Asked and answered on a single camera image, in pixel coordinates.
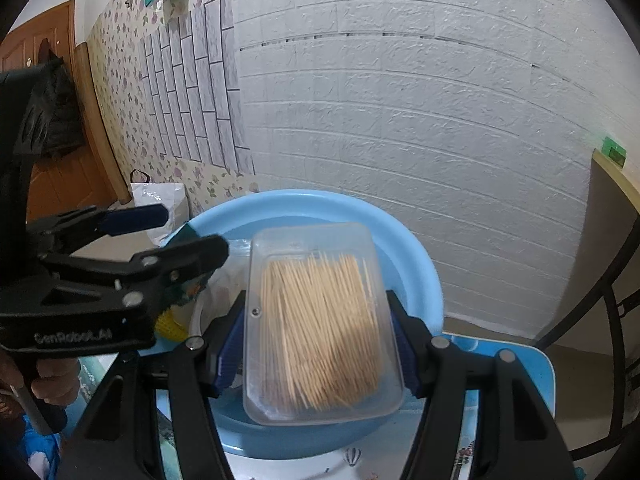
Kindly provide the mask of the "person's left hand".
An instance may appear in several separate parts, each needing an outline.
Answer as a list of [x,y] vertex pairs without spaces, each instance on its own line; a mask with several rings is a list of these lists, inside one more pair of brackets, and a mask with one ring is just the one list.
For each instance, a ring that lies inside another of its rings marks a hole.
[[[73,404],[79,391],[80,363],[78,359],[41,360],[37,362],[38,377],[32,380],[32,393],[47,404],[66,408]],[[24,387],[24,377],[14,361],[1,352],[1,381],[15,389]]]

